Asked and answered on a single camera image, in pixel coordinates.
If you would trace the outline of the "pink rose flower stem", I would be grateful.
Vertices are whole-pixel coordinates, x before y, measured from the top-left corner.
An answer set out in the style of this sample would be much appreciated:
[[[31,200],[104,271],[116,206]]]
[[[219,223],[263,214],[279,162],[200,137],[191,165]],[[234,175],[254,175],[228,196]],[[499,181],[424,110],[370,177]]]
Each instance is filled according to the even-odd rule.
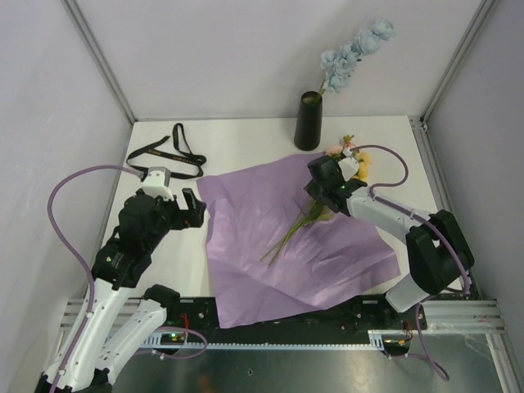
[[[355,136],[351,134],[344,136],[337,145],[329,147],[325,154],[335,160],[340,160],[344,156],[344,151],[351,152],[356,147],[354,138]]]

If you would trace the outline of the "pale pink flower stem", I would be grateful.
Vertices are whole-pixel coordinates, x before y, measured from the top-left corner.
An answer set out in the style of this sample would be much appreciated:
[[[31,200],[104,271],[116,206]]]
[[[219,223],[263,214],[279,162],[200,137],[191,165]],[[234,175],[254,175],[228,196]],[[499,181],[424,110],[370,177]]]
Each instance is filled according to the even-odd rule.
[[[286,234],[276,242],[261,258],[261,261],[269,259],[268,266],[271,266],[282,254],[291,239],[302,229],[308,228],[317,222],[327,222],[334,217],[334,213],[323,203],[314,201],[310,198],[300,209],[295,221],[288,229]]]

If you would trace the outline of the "black ribbon gold lettering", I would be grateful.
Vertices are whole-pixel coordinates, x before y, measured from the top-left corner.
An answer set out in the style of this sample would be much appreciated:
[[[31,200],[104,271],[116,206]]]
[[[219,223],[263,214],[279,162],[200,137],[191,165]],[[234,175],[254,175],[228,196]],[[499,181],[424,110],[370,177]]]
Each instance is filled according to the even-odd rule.
[[[173,148],[175,150],[175,153],[158,150],[158,147],[162,146],[170,139],[173,142]],[[189,143],[186,138],[183,123],[176,123],[172,128],[171,135],[166,135],[159,141],[150,143],[144,147],[140,147],[137,150],[129,153],[126,157],[125,163],[130,168],[146,173],[149,170],[148,167],[134,165],[131,163],[131,160],[144,154],[159,157],[161,159],[171,160],[185,165],[190,165],[196,168],[196,173],[194,174],[185,174],[171,171],[171,178],[189,180],[194,178],[201,178],[204,176],[203,166],[207,162],[207,158],[203,155],[198,155],[192,152],[192,149],[189,147]]]

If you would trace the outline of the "pink paper flower bouquet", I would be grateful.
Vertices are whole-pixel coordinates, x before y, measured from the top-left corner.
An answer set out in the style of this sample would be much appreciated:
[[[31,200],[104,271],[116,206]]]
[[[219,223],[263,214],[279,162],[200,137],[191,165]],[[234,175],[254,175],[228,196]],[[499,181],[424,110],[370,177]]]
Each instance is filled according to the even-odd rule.
[[[399,276],[369,222],[337,214],[291,234],[308,206],[312,160],[293,155],[198,181],[220,327],[328,309]]]

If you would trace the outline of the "blue artificial flower stem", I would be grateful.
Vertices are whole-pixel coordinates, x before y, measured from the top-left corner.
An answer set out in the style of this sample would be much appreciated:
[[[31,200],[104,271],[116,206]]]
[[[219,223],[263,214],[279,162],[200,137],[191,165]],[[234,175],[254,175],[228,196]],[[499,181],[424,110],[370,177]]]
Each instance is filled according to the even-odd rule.
[[[375,54],[384,42],[391,41],[396,36],[393,22],[380,18],[374,21],[371,28],[360,29],[351,40],[337,50],[324,51],[320,55],[320,67],[325,74],[314,96],[314,102],[320,102],[325,92],[339,93],[346,88],[363,58]]]

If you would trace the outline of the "yellow artificial flower stem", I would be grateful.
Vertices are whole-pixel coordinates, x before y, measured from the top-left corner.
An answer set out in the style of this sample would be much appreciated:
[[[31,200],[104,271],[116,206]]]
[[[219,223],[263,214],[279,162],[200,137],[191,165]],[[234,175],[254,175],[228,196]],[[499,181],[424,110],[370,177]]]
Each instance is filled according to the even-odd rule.
[[[355,153],[355,159],[359,162],[359,169],[353,178],[367,182],[369,178],[369,169],[373,163],[371,155],[366,151],[359,150]]]

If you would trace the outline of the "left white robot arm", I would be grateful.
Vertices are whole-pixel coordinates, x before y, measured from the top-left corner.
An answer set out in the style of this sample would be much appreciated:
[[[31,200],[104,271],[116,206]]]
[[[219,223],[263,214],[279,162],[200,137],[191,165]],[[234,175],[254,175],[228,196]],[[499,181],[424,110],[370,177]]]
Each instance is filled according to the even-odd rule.
[[[163,238],[171,231],[202,226],[205,202],[190,188],[182,193],[186,209],[175,199],[149,196],[142,189],[125,201],[117,226],[88,270],[88,292],[79,315],[58,356],[39,378],[37,392],[111,391],[145,339],[180,320],[179,293],[155,284],[124,326],[114,336],[109,334]]]

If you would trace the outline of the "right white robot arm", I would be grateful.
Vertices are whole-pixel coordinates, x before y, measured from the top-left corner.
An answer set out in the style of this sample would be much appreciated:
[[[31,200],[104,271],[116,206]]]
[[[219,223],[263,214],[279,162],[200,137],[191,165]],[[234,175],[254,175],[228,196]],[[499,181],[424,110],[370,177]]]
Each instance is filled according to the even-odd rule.
[[[397,328],[407,319],[407,310],[458,278],[469,291],[468,271],[475,260],[455,216],[447,210],[432,214],[413,209],[384,197],[378,188],[398,187],[407,178],[369,186],[353,177],[357,169],[352,156],[321,156],[308,164],[312,179],[305,190],[332,212],[366,220],[406,246],[409,273],[386,292],[387,302],[377,308],[379,322]]]

